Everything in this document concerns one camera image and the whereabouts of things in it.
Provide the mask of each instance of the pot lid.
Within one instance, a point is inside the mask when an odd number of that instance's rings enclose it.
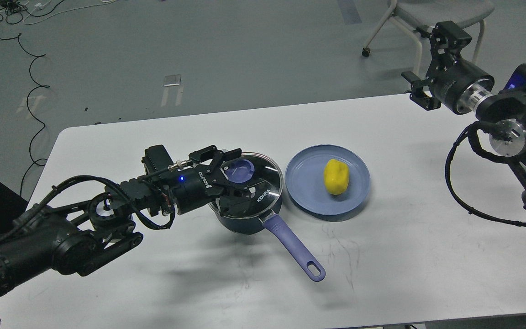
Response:
[[[222,166],[229,181],[251,185],[255,193],[252,198],[221,196],[216,210],[227,209],[228,218],[251,218],[270,210],[283,190],[283,175],[277,163],[263,154],[242,153],[242,155]]]

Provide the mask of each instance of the handle hole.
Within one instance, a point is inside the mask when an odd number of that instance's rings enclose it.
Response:
[[[309,269],[311,271],[311,274],[313,276],[319,276],[320,275],[320,269],[313,262],[308,262],[307,269]]]

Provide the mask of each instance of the screw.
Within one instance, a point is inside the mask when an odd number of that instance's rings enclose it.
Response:
[[[142,243],[142,238],[141,237],[137,237],[135,240],[133,240],[131,242],[131,246],[134,247],[134,246],[139,245],[140,243]]]

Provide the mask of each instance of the cable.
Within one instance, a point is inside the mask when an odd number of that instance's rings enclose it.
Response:
[[[28,0],[27,2],[25,2],[25,4],[20,4],[18,0],[14,0],[13,2],[10,2],[10,4],[17,4],[17,5],[19,5],[19,6],[23,6],[23,7],[25,7],[25,10],[23,10],[23,11],[27,11],[27,4],[29,4],[29,3],[30,3],[29,0]]]
[[[56,9],[57,6],[59,6],[61,3],[63,3],[65,0],[60,0],[60,2],[58,2],[58,4],[56,4],[56,6],[54,6],[54,8],[52,8],[52,10],[50,10],[49,12],[47,13],[44,13],[43,15],[34,15],[33,13],[30,13],[30,12],[27,12],[30,14],[30,16],[33,16],[33,17],[44,17],[50,13],[52,13],[54,11],[54,9]]]
[[[21,219],[21,223],[15,227],[13,227],[13,229],[11,229],[10,231],[8,231],[7,233],[4,233],[2,235],[0,235],[0,243],[13,237],[14,235],[16,235],[19,231],[21,231],[21,229],[23,229],[25,226],[29,225],[30,223],[33,222],[34,219],[36,219],[36,215],[42,211],[49,203],[50,201],[55,198],[56,196],[58,196],[61,192],[63,192],[64,190],[74,186],[74,185],[77,185],[77,184],[80,184],[80,183],[83,183],[85,181],[98,181],[99,183],[102,183],[104,184],[106,187],[109,187],[112,191],[114,191],[115,194],[117,194],[120,198],[123,198],[123,200],[125,200],[126,204],[128,204],[131,209],[133,210],[134,214],[137,215],[137,218],[140,219],[140,221],[146,226],[148,227],[149,229],[154,229],[154,230],[159,230],[159,229],[168,229],[169,227],[171,227],[172,225],[172,222],[174,220],[174,217],[173,217],[173,213],[170,214],[170,221],[168,223],[166,223],[165,225],[158,225],[154,222],[152,222],[149,218],[146,217],[146,215],[144,215],[134,204],[134,200],[131,198],[131,196],[129,196],[127,194],[127,192],[125,192],[125,190],[123,190],[121,188],[121,186],[119,186],[117,183],[115,183],[114,181],[111,181],[109,179],[106,179],[104,177],[97,177],[97,176],[93,176],[93,175],[76,175],[76,176],[73,176],[73,177],[70,177],[69,179],[66,179],[65,181],[63,181],[62,183],[58,184],[58,186],[52,186],[52,191],[50,191],[48,194],[46,194],[46,196],[41,200],[40,203],[38,203],[36,206],[34,206],[33,208],[27,210],[27,212],[25,212],[25,214],[27,214],[25,217],[20,217]]]
[[[454,200],[456,200],[456,202],[460,206],[462,206],[462,208],[466,209],[469,214],[473,214],[473,215],[476,215],[476,216],[478,216],[480,218],[487,219],[487,220],[493,221],[493,222],[506,223],[506,224],[509,224],[509,225],[515,225],[515,226],[519,226],[519,227],[526,227],[526,222],[511,221],[511,220],[508,220],[508,219],[501,219],[501,218],[497,218],[497,217],[485,214],[484,212],[482,212],[480,210],[477,210],[476,208],[474,208],[474,207],[470,206],[469,204],[467,204],[466,202],[462,201],[462,199],[460,199],[459,196],[457,196],[456,192],[453,190],[452,181],[451,181],[451,177],[450,177],[450,169],[451,169],[452,160],[453,160],[454,155],[456,154],[456,150],[458,149],[460,143],[466,138],[469,138],[469,140],[470,140],[470,138],[474,138],[474,137],[471,137],[469,135],[469,133],[476,131],[476,129],[472,128],[473,125],[474,125],[474,123],[472,125],[469,125],[468,127],[466,127],[462,131],[462,133],[460,133],[458,139],[453,143],[453,146],[452,146],[451,150],[447,154],[447,158],[446,158],[446,162],[445,162],[445,170],[444,170],[445,171],[444,174],[445,174],[445,180],[446,180],[447,189],[449,189],[449,192],[452,195],[452,197],[454,198]]]
[[[113,4],[113,2],[117,2],[118,0],[111,0],[110,2],[109,1],[101,1],[101,4],[96,4],[96,5],[90,5],[90,6],[84,6],[84,7],[78,7],[78,8],[72,8],[72,9],[68,9],[68,10],[65,10],[65,11],[62,11],[62,12],[57,12],[55,13],[54,15],[50,15],[40,21],[34,21],[33,23],[26,23],[27,21],[27,17],[23,20],[23,24],[24,25],[35,25],[35,24],[38,24],[38,23],[42,23],[42,21],[45,21],[46,19],[48,18],[52,18],[56,15],[60,15],[61,13],[65,13],[65,12],[71,12],[71,11],[75,11],[75,10],[79,10],[79,9],[85,9],[85,8],[92,8],[92,7],[96,7],[96,6],[105,6],[105,5],[110,5],[110,4]],[[30,12],[29,13],[29,16],[33,16],[33,17],[41,17],[41,16],[36,16],[36,15],[32,15]]]
[[[7,21],[7,17],[13,15],[14,13],[20,13],[21,14],[21,11],[27,11],[27,8],[25,7],[25,5],[22,5],[20,4],[18,1],[13,1],[13,2],[9,2],[8,3],[8,8],[6,8],[6,11],[5,11],[5,14],[6,14],[6,17],[5,17],[5,20],[6,22],[9,23],[9,21]],[[0,23],[4,20],[4,16],[0,13]],[[46,158],[39,158],[39,159],[35,159],[34,156],[32,155],[32,144],[34,142],[34,140],[36,139],[36,137],[38,136],[39,133],[41,133],[45,128],[46,128],[46,124],[44,123],[44,121],[38,119],[32,112],[32,109],[30,108],[30,103],[29,103],[29,100],[30,100],[30,96],[32,95],[32,92],[34,92],[35,90],[37,90],[38,88],[50,88],[49,85],[42,85],[40,84],[39,82],[37,82],[33,75],[32,75],[32,66],[34,64],[34,62],[38,59],[38,58],[42,58],[44,56],[46,56],[46,54],[42,54],[42,55],[35,55],[35,54],[32,54],[31,52],[28,52],[24,47],[23,47],[23,44],[21,44],[21,41],[20,41],[20,37],[21,37],[21,33],[19,33],[17,36],[15,37],[0,37],[0,40],[4,40],[4,41],[7,41],[7,40],[17,40],[17,44],[19,44],[19,47],[23,50],[23,52],[25,52],[26,54],[28,54],[29,56],[32,56],[34,59],[32,60],[32,62],[30,63],[30,66],[28,68],[28,73],[30,75],[30,79],[33,81],[33,83],[35,83],[37,86],[32,88],[32,90],[30,92],[28,92],[27,94],[27,97],[26,97],[26,107],[27,107],[27,110],[29,112],[29,114],[36,120],[38,121],[39,123],[42,124],[42,127],[40,128],[40,130],[38,130],[37,133],[35,133],[32,137],[32,139],[30,140],[30,144],[29,144],[29,148],[28,148],[28,153],[29,153],[29,156],[30,156],[30,159],[32,161],[32,164],[30,164],[30,166],[27,168],[27,170],[25,171],[25,173],[23,174],[23,176],[21,177],[21,182],[20,182],[20,187],[19,187],[19,195],[21,196],[23,194],[23,184],[24,184],[24,181],[25,181],[25,178],[27,176],[27,173],[29,172],[29,170],[33,167],[33,166],[38,166],[38,167],[43,167],[46,165],[46,161],[47,159]]]

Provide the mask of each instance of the black power cord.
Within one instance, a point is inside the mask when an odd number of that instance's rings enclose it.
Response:
[[[519,226],[519,227],[526,227],[526,222],[511,221],[511,220],[508,220],[508,219],[497,218],[497,217],[485,214],[484,212],[482,212],[480,210],[477,210],[476,208],[470,206],[469,204],[464,202],[461,198],[459,198],[459,196],[457,196],[456,192],[453,190],[452,180],[451,180],[451,177],[450,177],[450,169],[451,169],[451,164],[452,164],[453,157],[456,154],[456,150],[458,149],[460,143],[466,138],[469,139],[470,144],[472,144],[472,145],[479,144],[479,142],[478,143],[476,142],[476,140],[478,140],[478,136],[476,135],[476,131],[478,129],[482,129],[481,128],[482,125],[484,125],[484,124],[483,123],[476,123],[476,122],[472,123],[472,125],[469,125],[468,127],[466,127],[462,131],[462,133],[460,133],[458,139],[453,143],[453,146],[452,146],[451,150],[449,151],[449,154],[447,154],[447,158],[446,158],[446,162],[445,162],[445,181],[446,181],[447,189],[449,189],[449,192],[451,193],[451,195],[454,198],[454,200],[456,200],[456,202],[460,206],[462,206],[462,208],[466,209],[469,214],[473,214],[473,215],[476,215],[476,216],[478,216],[480,218],[484,218],[484,219],[487,219],[487,220],[493,221],[493,222],[506,223],[506,224],[509,224],[509,225],[515,225],[515,226]],[[496,161],[493,160],[493,162],[499,162],[500,161],[500,159],[495,159],[495,160]]]
[[[5,17],[4,15],[2,15],[2,13],[0,13],[0,23],[2,21],[6,21],[9,23],[8,21],[8,17],[9,16],[12,16],[16,13],[19,13],[21,16],[22,16],[22,19],[23,19],[23,14],[21,14],[21,12],[23,11],[26,11],[27,12],[27,7],[19,4],[18,1],[14,0],[14,1],[9,1],[6,3],[6,9],[5,9]],[[21,22],[20,21],[17,21],[15,23],[9,23],[11,25],[14,25],[14,24],[17,24]],[[30,115],[36,120],[38,121],[39,123],[42,124],[42,127],[40,128],[40,130],[38,130],[37,133],[35,133],[35,135],[33,135],[32,139],[30,140],[30,144],[29,144],[29,148],[28,148],[28,152],[29,152],[29,155],[30,155],[30,159],[32,161],[32,164],[30,164],[30,166],[27,168],[27,170],[25,171],[25,173],[23,174],[23,176],[21,177],[21,183],[20,183],[20,187],[19,187],[19,195],[21,196],[23,194],[23,184],[24,184],[24,181],[25,181],[25,178],[26,178],[26,175],[27,173],[31,170],[31,168],[33,166],[38,166],[38,167],[43,167],[46,165],[46,161],[47,159],[46,158],[39,158],[39,159],[35,159],[34,156],[32,155],[32,144],[34,142],[34,140],[36,139],[36,137],[38,136],[39,133],[41,133],[45,128],[46,128],[46,124],[44,123],[44,121],[38,119],[32,112],[32,109],[30,108],[30,96],[32,95],[32,92],[34,92],[35,90],[37,90],[38,88],[50,88],[49,85],[43,85],[43,84],[40,84],[39,82],[37,82],[33,75],[32,75],[32,66],[34,64],[34,62],[38,59],[38,58],[43,58],[44,56],[46,56],[46,54],[42,54],[42,55],[35,55],[35,54],[32,54],[30,52],[28,52],[24,47],[23,45],[21,44],[21,41],[20,41],[20,37],[21,37],[21,33],[19,33],[17,36],[15,37],[0,37],[0,40],[4,40],[4,41],[7,41],[7,40],[17,40],[17,44],[19,44],[20,48],[23,50],[23,52],[25,52],[26,54],[28,54],[29,56],[32,56],[34,59],[32,60],[32,62],[30,63],[30,66],[28,68],[28,73],[30,75],[30,79],[33,81],[33,83],[35,83],[37,86],[32,88],[31,91],[29,91],[27,93],[27,97],[26,97],[26,107],[27,107],[27,110],[28,112],[30,113]]]

